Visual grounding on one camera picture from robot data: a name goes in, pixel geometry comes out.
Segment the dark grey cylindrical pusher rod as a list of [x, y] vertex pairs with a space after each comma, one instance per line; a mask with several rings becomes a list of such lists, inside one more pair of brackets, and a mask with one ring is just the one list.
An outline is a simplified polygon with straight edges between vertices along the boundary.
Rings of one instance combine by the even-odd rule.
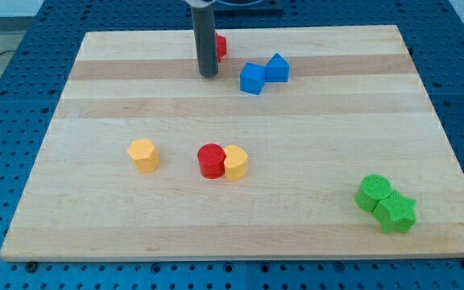
[[212, 78], [218, 74], [218, 51], [213, 7], [212, 5], [193, 6], [191, 10], [199, 73], [203, 77]]

